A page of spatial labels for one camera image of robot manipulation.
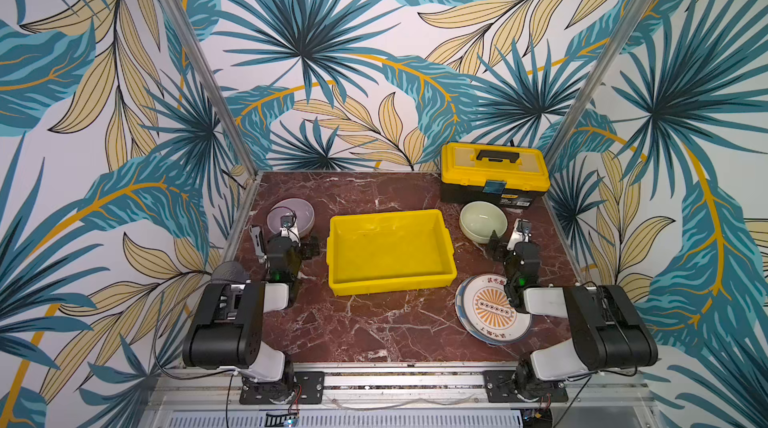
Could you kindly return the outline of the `orange sunburst plate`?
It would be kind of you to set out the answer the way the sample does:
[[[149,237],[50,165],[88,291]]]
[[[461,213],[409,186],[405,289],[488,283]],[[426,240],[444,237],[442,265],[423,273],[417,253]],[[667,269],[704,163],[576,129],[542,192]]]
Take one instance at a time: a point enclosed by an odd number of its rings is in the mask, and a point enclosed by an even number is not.
[[[455,295],[455,309],[462,326],[477,339],[495,346],[523,339],[532,327],[532,316],[513,309],[505,293],[507,279],[483,274],[464,280]]]

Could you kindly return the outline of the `yellow plastic bin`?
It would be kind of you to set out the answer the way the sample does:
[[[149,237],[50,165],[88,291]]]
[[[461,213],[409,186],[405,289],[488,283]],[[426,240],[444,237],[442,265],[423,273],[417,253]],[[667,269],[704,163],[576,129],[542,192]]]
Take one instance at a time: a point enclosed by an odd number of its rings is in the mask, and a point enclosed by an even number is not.
[[[326,262],[337,297],[442,288],[457,276],[437,209],[334,216]]]

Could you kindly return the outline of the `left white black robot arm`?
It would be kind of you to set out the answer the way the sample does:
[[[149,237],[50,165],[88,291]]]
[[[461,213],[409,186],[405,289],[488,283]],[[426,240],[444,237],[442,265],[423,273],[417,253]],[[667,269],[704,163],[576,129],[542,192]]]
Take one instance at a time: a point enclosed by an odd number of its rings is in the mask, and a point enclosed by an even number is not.
[[[253,281],[239,262],[216,268],[185,335],[182,360],[187,367],[239,377],[242,404],[297,402],[302,388],[293,363],[263,340],[263,321],[265,314],[295,303],[302,263],[320,254],[320,243],[315,236],[302,239],[293,228],[268,239],[260,226],[249,234],[264,278]]]

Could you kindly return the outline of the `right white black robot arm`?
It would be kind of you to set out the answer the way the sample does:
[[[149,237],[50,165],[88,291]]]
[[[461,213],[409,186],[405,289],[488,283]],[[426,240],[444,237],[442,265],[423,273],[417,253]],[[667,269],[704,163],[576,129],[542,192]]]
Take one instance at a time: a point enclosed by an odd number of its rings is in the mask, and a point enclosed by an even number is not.
[[[545,287],[539,283],[540,246],[526,233],[507,239],[493,233],[486,247],[504,267],[504,299],[518,314],[564,319],[570,337],[518,361],[510,391],[525,402],[554,401],[564,383],[596,373],[632,377],[658,361],[658,347],[619,285],[587,283]]]

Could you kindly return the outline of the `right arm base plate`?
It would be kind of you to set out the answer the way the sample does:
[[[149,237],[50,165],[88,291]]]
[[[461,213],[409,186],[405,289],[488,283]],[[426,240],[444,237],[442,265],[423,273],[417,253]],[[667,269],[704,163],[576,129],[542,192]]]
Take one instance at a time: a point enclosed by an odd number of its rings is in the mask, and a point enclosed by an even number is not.
[[[561,381],[542,381],[525,370],[486,370],[483,386],[490,403],[559,403],[569,400]]]

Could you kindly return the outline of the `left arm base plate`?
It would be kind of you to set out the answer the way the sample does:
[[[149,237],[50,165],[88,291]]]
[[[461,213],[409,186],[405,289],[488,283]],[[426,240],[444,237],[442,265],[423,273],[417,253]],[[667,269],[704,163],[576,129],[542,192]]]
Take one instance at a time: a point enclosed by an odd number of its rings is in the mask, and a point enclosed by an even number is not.
[[[299,406],[322,403],[325,373],[322,371],[286,372],[278,381],[254,382],[244,379],[239,396],[241,405],[283,405],[298,403]]]

